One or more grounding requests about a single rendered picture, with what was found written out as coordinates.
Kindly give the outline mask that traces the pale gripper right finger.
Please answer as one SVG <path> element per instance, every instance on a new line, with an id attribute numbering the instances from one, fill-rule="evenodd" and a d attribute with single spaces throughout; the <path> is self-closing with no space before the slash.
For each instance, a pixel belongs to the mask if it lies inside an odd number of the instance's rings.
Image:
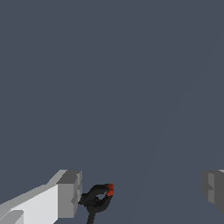
<path id="1" fill-rule="evenodd" d="M 224 170 L 202 171 L 200 178 L 203 196 L 224 214 Z"/>

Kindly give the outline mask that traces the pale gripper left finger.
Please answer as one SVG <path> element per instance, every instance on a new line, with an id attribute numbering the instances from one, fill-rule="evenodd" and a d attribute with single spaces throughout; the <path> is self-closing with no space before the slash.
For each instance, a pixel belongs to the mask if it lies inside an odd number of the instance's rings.
<path id="1" fill-rule="evenodd" d="M 38 186 L 0 205 L 0 224 L 54 224 L 73 218 L 82 194 L 82 171 L 59 170 Z"/>

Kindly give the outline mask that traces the black clamp with red tips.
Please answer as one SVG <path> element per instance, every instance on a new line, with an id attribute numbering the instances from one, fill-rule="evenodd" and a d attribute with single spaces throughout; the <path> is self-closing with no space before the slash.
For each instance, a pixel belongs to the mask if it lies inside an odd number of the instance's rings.
<path id="1" fill-rule="evenodd" d="M 87 224 L 94 224 L 95 215 L 105 211 L 114 196 L 114 185 L 94 185 L 88 193 L 80 197 L 79 205 L 83 205 L 88 211 Z"/>

